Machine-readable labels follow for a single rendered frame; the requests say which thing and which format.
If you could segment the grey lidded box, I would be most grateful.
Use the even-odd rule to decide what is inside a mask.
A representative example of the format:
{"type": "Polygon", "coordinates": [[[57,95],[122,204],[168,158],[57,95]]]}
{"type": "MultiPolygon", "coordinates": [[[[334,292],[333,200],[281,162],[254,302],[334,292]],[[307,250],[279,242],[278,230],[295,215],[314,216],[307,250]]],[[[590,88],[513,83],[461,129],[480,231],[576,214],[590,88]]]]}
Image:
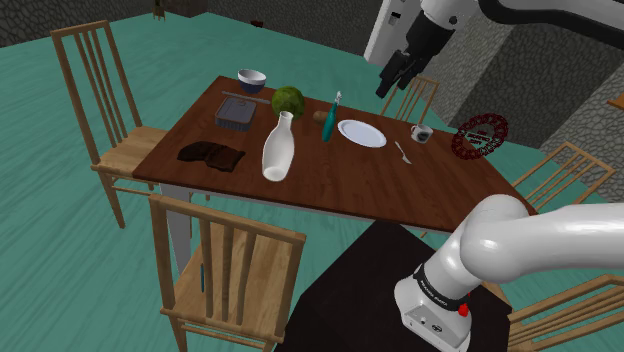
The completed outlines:
{"type": "Polygon", "coordinates": [[[215,124],[219,127],[247,132],[253,122],[257,104],[236,97],[226,97],[215,113],[215,124]]]}

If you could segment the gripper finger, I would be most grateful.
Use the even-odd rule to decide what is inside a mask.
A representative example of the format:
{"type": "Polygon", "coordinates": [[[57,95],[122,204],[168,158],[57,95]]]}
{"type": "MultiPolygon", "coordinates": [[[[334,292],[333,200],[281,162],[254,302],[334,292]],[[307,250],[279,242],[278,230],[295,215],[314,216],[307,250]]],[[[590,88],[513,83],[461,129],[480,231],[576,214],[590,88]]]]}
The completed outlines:
{"type": "Polygon", "coordinates": [[[396,86],[404,90],[412,79],[420,74],[425,68],[424,60],[414,60],[406,67],[402,68],[399,72],[398,81],[396,86]]]}
{"type": "Polygon", "coordinates": [[[376,95],[379,98],[384,98],[394,84],[397,84],[397,88],[404,90],[408,82],[405,75],[409,72],[410,66],[410,55],[396,50],[379,75],[381,82],[376,90],[376,95]]]}

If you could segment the white plate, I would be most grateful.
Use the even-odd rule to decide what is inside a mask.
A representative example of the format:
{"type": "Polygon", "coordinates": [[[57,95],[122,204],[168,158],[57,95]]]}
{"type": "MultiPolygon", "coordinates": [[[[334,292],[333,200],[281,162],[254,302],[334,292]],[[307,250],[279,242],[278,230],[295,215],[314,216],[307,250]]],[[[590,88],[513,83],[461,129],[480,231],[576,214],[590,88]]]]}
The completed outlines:
{"type": "Polygon", "coordinates": [[[360,146],[381,148],[387,143],[380,130],[362,121],[342,120],[338,123],[338,130],[346,139],[360,146]]]}

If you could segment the white vase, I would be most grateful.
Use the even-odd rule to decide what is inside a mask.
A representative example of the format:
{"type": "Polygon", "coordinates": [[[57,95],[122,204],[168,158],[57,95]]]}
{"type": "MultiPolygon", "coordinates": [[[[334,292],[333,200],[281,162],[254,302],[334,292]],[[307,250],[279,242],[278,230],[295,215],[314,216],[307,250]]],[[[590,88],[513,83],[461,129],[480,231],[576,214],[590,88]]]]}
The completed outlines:
{"type": "Polygon", "coordinates": [[[291,131],[293,118],[291,112],[281,111],[277,126],[265,141],[262,174],[269,181],[280,182],[288,174],[294,157],[294,137],[291,131]]]}

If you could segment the white mug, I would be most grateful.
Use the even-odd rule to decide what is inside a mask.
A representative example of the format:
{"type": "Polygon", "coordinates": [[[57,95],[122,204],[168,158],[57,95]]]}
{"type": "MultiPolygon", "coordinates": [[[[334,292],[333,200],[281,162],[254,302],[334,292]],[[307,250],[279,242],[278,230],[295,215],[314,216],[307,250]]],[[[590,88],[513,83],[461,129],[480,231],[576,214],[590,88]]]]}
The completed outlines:
{"type": "Polygon", "coordinates": [[[433,135],[433,129],[424,124],[415,124],[411,127],[411,138],[421,144],[426,143],[433,135]]]}

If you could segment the teal spray bottle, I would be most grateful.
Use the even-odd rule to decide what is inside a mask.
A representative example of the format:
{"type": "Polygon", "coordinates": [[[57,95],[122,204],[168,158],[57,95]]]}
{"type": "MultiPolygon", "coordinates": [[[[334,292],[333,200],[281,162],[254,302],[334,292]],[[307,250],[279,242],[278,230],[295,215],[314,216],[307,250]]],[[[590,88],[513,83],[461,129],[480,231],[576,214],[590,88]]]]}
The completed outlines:
{"type": "Polygon", "coordinates": [[[323,131],[322,131],[322,140],[324,142],[328,142],[332,136],[334,125],[336,122],[336,111],[340,104],[341,99],[342,99],[342,93],[338,91],[336,93],[336,98],[334,99],[334,102],[325,119],[323,131]]]}

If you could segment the dark robot stand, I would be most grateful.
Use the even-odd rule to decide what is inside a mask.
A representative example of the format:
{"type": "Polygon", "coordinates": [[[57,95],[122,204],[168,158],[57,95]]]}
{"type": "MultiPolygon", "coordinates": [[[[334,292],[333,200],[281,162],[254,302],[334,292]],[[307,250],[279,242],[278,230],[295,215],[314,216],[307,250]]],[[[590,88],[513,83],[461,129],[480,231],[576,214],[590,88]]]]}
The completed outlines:
{"type": "Polygon", "coordinates": [[[274,352],[439,352],[402,324],[394,298],[433,254],[404,227],[374,222],[300,296],[274,352]]]}

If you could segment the green cabbage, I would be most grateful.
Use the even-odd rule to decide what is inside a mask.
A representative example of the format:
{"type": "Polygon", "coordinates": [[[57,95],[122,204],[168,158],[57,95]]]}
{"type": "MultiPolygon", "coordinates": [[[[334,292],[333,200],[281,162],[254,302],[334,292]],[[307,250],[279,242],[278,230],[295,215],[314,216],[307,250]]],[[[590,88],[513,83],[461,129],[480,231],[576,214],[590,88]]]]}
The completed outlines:
{"type": "Polygon", "coordinates": [[[282,111],[290,112],[293,119],[299,119],[305,111],[305,98],[294,86],[283,86],[277,89],[271,98],[271,107],[276,116],[282,111]]]}

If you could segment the light wooden chair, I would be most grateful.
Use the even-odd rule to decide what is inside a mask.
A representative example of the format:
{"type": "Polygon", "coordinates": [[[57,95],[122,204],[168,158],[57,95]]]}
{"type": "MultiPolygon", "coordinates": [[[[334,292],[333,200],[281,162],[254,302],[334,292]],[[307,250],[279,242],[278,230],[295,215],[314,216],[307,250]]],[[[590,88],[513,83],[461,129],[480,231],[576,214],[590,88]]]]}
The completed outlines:
{"type": "Polygon", "coordinates": [[[303,233],[153,194],[149,198],[162,297],[180,352],[187,333],[272,352],[282,343],[306,242],[303,233]],[[198,220],[200,244],[172,276],[168,213],[198,220]]]}
{"type": "Polygon", "coordinates": [[[589,152],[579,148],[569,141],[563,142],[556,149],[550,152],[539,163],[529,169],[526,173],[511,183],[513,187],[519,186],[529,177],[534,175],[538,170],[547,163],[554,160],[556,156],[561,154],[565,149],[570,149],[573,154],[558,167],[550,176],[548,176],[539,186],[535,187],[525,196],[525,200],[536,210],[539,211],[550,203],[555,197],[561,194],[574,182],[580,180],[582,176],[591,169],[598,167],[603,174],[595,180],[586,191],[579,195],[573,204],[581,204],[593,192],[595,192],[603,183],[616,173],[616,170],[593,156],[589,152]]]}
{"type": "Polygon", "coordinates": [[[404,94],[396,113],[394,114],[394,119],[408,122],[416,104],[421,99],[424,99],[425,105],[423,111],[420,118],[416,121],[417,124],[422,124],[438,88],[439,83],[435,80],[422,76],[416,76],[413,78],[408,84],[407,91],[404,94]]]}
{"type": "Polygon", "coordinates": [[[148,181],[146,183],[148,189],[146,191],[141,191],[118,187],[116,182],[119,180],[135,182],[137,180],[132,176],[132,172],[156,147],[158,142],[164,138],[166,131],[148,127],[142,123],[110,23],[107,20],[52,30],[50,36],[66,83],[76,120],[91,160],[90,168],[99,176],[118,226],[124,228],[125,220],[118,194],[120,192],[125,192],[149,196],[154,193],[156,183],[154,181],[148,181]],[[102,45],[100,44],[97,34],[99,29],[103,30],[106,36],[120,84],[135,124],[135,128],[132,130],[128,130],[125,126],[113,91],[109,72],[104,60],[102,45]],[[67,52],[63,44],[63,39],[65,37],[73,38],[76,43],[111,145],[111,148],[103,154],[97,149],[85,114],[67,52]]]}
{"type": "Polygon", "coordinates": [[[624,322],[624,311],[613,313],[595,322],[534,342],[534,339],[543,337],[548,333],[557,332],[622,307],[624,307],[624,277],[612,274],[601,275],[509,314],[508,352],[539,352],[622,323],[624,322]],[[564,303],[570,303],[576,298],[609,285],[612,285],[612,288],[604,292],[593,295],[529,324],[523,324],[523,321],[530,317],[564,303]]]}

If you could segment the brown wooden dining table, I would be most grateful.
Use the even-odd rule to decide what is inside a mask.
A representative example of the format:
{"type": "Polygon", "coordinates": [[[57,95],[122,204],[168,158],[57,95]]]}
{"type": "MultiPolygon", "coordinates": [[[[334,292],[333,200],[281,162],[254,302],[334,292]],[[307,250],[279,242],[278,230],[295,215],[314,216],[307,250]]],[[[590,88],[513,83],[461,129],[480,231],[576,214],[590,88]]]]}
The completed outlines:
{"type": "Polygon", "coordinates": [[[452,134],[435,131],[420,144],[412,140],[410,124],[341,106],[339,119],[365,122],[380,130],[381,148],[355,144],[340,133],[328,142],[313,121],[329,103],[312,98],[291,127],[294,158],[284,180],[271,182],[262,174],[263,146],[276,127],[270,105],[260,103],[247,132],[221,128],[215,113],[226,95],[241,93],[235,79],[217,77],[180,120],[132,172],[155,181],[164,194],[184,200],[191,192],[255,201],[273,206],[315,210],[381,220],[423,231],[452,233],[485,197],[519,192],[485,159],[462,160],[451,150],[452,134]],[[177,159],[182,147],[211,141],[245,151],[233,172],[221,172],[202,162],[177,159]],[[412,164],[402,160],[398,141],[412,164]]]}

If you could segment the dark brown cloth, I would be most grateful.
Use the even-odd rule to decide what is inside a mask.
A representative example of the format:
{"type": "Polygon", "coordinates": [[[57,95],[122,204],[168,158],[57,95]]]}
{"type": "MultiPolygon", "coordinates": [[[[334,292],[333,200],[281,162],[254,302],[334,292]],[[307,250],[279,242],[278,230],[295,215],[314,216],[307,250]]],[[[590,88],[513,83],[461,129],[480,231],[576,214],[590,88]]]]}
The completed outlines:
{"type": "Polygon", "coordinates": [[[198,141],[183,147],[178,152],[177,159],[184,162],[203,161],[210,168],[232,172],[245,154],[245,151],[226,145],[198,141]]]}

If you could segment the white and blue bowl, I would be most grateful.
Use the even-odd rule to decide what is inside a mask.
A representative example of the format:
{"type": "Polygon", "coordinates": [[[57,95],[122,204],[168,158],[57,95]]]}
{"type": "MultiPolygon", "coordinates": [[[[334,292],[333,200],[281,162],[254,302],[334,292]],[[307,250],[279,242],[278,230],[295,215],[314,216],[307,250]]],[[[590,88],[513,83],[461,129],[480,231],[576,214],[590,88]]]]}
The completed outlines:
{"type": "Polygon", "coordinates": [[[240,69],[237,73],[241,88],[250,94],[258,93],[266,83],[266,75],[253,69],[240,69]]]}

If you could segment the grey metal rod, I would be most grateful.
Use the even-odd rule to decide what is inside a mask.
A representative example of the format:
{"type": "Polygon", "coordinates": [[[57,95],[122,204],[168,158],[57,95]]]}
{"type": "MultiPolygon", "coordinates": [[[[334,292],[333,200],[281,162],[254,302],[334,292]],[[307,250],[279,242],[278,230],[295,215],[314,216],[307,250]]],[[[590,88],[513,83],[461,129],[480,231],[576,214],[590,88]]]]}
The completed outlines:
{"type": "Polygon", "coordinates": [[[254,98],[254,97],[251,97],[251,96],[241,95],[241,94],[232,93],[232,92],[228,92],[228,91],[221,91],[221,93],[225,94],[225,95],[228,95],[228,96],[244,99],[244,100],[249,100],[249,101],[254,101],[254,102],[257,102],[257,103],[271,105],[271,102],[269,100],[265,100],[265,99],[261,99],[261,98],[254,98]]]}

